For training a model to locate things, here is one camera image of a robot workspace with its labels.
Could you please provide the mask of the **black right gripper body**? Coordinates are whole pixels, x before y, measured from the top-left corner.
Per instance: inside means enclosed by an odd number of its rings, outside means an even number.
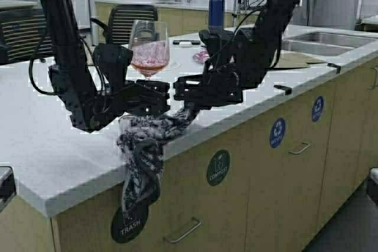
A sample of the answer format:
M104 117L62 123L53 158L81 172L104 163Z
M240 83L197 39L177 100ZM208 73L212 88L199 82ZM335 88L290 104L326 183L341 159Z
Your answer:
M236 63L214 67L205 63L201 83L203 93L200 107L221 107L243 102L240 72Z

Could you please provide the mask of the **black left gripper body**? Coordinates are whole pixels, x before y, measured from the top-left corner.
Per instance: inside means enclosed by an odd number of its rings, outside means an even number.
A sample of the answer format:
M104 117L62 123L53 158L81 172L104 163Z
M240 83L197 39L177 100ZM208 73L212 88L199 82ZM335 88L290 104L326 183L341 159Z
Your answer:
M115 118L134 109L139 103L136 83L128 82L118 91L84 93L70 95L70 120L73 127L92 133L98 131Z

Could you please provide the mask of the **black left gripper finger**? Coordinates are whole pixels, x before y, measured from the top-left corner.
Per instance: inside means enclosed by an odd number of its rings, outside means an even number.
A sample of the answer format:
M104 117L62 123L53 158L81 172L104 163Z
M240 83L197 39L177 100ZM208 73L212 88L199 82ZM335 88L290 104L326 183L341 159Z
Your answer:
M126 112L135 116L159 116L170 110L166 100L141 98L128 103Z
M170 98L170 84L163 81L137 80L136 85L142 88L143 93L162 95L165 99Z

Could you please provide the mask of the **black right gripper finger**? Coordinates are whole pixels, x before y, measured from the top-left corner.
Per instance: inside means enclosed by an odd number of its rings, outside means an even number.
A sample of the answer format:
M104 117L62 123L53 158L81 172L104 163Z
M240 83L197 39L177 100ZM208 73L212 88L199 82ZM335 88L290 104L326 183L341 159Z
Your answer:
M197 105L204 105L204 93L194 89L176 90L174 100L183 101L186 103L194 103Z
M173 83L173 87L178 89L194 89L199 88L203 85L202 75L190 75L181 76Z

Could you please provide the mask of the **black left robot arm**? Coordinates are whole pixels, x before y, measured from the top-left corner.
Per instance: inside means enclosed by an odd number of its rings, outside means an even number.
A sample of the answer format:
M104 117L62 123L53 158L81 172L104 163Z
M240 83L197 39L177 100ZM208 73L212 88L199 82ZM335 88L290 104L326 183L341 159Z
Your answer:
M48 68L53 91L70 113L73 127L92 133L125 113L160 115L170 109L167 83L127 80L135 53L117 44L99 44L92 59L97 89L87 64L71 0L40 0L55 63Z

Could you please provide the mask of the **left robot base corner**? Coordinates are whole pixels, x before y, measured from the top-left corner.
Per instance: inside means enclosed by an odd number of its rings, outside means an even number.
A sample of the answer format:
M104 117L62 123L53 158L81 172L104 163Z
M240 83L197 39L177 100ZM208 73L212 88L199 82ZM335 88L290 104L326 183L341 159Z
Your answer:
M1 167L1 212L11 202L14 196L17 195L17 187L15 183L14 171L10 166Z

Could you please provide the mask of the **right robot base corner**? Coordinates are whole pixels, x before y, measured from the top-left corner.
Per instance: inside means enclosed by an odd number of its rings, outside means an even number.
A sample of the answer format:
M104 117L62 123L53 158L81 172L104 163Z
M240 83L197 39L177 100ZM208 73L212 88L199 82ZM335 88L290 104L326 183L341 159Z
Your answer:
M369 173L369 178L367 180L367 195L369 198L378 205L377 197L377 168L372 168Z

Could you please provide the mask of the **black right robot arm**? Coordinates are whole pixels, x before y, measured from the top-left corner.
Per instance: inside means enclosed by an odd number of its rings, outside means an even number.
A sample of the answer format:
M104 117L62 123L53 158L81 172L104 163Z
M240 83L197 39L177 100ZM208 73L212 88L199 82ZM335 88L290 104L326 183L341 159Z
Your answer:
M243 92L256 89L279 60L282 34L300 0L266 0L249 28L208 28L198 33L208 60L201 74L174 83L174 99L204 110L243 103Z

